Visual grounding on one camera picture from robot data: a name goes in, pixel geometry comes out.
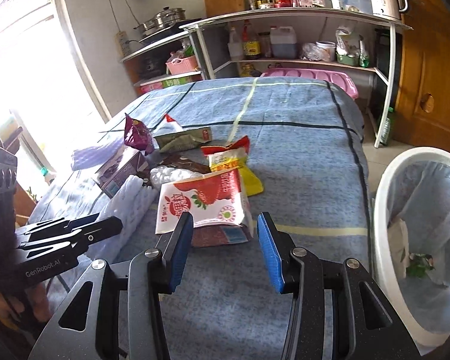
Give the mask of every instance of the blue gripper pad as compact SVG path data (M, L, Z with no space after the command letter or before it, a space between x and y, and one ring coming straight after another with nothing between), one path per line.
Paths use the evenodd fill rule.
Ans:
M183 270L187 262L193 236L193 216L188 214L183 225L180 236L175 245L172 258L170 259L170 282L168 284L170 292L175 292L176 286L182 281Z
M275 287L277 292L282 293L285 286L285 280L282 274L282 259L278 254L277 246L270 234L270 229L263 214L258 216L257 231L271 285Z

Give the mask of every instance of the strawberry milk box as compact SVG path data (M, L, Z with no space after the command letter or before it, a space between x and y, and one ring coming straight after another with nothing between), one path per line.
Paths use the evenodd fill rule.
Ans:
M173 231L182 212L193 215L192 246L229 245L253 238L250 205L237 168L163 184L155 233Z

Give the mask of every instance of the green plastic bottle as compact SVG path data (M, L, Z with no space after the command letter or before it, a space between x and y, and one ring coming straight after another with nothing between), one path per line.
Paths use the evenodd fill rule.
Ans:
M383 129L382 136L380 137L380 143L384 146L388 145L388 142L392 135L394 119L395 119L394 109L392 107L388 107L387 118L385 119L385 128Z

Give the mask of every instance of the purple snack bag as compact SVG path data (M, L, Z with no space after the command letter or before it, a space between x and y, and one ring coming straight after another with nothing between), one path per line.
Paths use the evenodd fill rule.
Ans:
M127 114L125 114L125 137L123 143L141 152L145 151L145 155L149 155L155 150L152 136L147 126L142 121L134 119Z

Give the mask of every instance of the door panel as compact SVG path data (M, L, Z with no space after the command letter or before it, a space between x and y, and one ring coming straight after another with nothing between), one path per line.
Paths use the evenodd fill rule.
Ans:
M441 0L410 0L403 21L394 138L450 152L450 13Z

